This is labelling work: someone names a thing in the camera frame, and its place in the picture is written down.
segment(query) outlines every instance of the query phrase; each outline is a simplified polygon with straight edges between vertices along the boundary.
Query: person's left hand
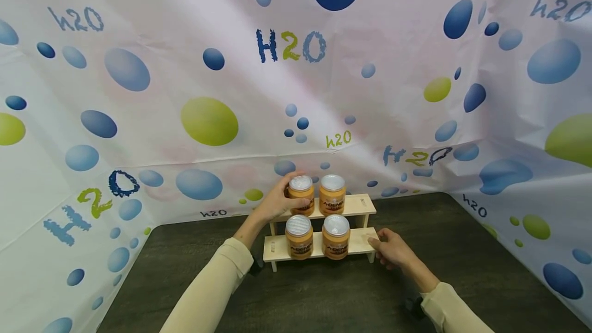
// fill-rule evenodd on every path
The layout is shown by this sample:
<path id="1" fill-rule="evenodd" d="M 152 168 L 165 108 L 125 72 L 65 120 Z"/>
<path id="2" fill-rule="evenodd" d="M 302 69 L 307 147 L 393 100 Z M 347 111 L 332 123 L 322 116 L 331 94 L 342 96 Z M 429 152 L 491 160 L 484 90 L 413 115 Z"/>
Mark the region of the person's left hand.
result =
<path id="1" fill-rule="evenodd" d="M 254 209 L 253 214 L 261 216 L 262 219 L 269 222 L 276 217 L 280 217 L 284 212 L 292 208 L 307 206 L 310 201 L 307 198 L 287 198 L 284 194 L 286 187 L 293 177 L 304 175 L 304 172 L 291 172 L 286 174 L 277 182 L 269 193 L 261 201 L 260 205 Z"/>

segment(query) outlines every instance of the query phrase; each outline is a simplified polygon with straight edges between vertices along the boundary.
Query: orange jar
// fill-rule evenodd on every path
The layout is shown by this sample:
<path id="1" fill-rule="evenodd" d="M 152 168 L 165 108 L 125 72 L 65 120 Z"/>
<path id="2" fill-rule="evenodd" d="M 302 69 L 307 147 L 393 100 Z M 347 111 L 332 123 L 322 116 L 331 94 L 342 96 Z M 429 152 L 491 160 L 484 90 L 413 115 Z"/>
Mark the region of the orange jar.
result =
<path id="1" fill-rule="evenodd" d="M 341 215 L 330 215 L 323 223 L 323 254 L 331 260 L 347 256 L 349 247 L 349 221 Z"/>
<path id="2" fill-rule="evenodd" d="M 306 207 L 291 209 L 292 215 L 310 216 L 315 211 L 315 189 L 312 187 L 312 179 L 309 176 L 297 176 L 290 180 L 288 185 L 288 197 L 308 198 L 310 203 Z"/>
<path id="3" fill-rule="evenodd" d="M 312 255 L 312 224 L 304 215 L 292 216 L 286 221 L 288 254 L 293 260 L 304 260 Z"/>
<path id="4" fill-rule="evenodd" d="M 343 213 L 345 180 L 339 175 L 326 175 L 321 179 L 319 209 L 325 216 Z"/>

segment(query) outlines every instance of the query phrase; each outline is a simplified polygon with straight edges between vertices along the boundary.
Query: silver jar lid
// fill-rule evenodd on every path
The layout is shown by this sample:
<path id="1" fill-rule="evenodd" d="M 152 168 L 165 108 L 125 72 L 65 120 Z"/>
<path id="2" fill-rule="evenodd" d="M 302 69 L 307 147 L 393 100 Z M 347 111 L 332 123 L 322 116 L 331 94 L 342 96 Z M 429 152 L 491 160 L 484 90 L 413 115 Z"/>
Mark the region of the silver jar lid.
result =
<path id="1" fill-rule="evenodd" d="M 325 175 L 321 179 L 321 185 L 330 192 L 339 192 L 345 186 L 345 180 L 339 175 Z"/>
<path id="2" fill-rule="evenodd" d="M 349 221 L 341 215 L 329 215 L 325 217 L 323 228 L 332 236 L 344 236 L 349 231 Z"/>
<path id="3" fill-rule="evenodd" d="M 305 190 L 310 189 L 312 186 L 312 178 L 306 175 L 300 175 L 293 177 L 290 180 L 290 188 L 297 192 L 304 192 Z"/>
<path id="4" fill-rule="evenodd" d="M 310 227 L 310 219 L 304 215 L 294 215 L 286 221 L 286 231 L 293 236 L 305 235 Z"/>

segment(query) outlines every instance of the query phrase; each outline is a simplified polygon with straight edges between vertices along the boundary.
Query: beige sleeve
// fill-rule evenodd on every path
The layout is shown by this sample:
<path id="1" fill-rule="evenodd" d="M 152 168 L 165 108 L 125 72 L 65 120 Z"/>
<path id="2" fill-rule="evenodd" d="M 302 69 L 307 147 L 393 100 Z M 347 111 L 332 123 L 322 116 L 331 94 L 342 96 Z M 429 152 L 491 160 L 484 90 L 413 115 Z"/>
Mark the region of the beige sleeve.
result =
<path id="1" fill-rule="evenodd" d="M 493 333 L 447 283 L 439 283 L 430 293 L 422 293 L 421 308 L 438 333 Z"/>
<path id="2" fill-rule="evenodd" d="M 211 333 L 218 326 L 230 295 L 253 264 L 248 248 L 227 239 L 175 305 L 160 333 Z"/>

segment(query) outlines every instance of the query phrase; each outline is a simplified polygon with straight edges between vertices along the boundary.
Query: printed backdrop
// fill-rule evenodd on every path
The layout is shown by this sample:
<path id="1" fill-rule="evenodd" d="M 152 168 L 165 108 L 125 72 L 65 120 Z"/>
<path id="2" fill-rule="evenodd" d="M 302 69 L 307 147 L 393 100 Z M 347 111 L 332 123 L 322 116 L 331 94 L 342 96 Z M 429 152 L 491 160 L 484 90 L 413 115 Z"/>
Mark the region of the printed backdrop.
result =
<path id="1" fill-rule="evenodd" d="M 94 332 L 153 228 L 296 169 L 451 193 L 592 328 L 591 9 L 0 0 L 3 331 Z"/>

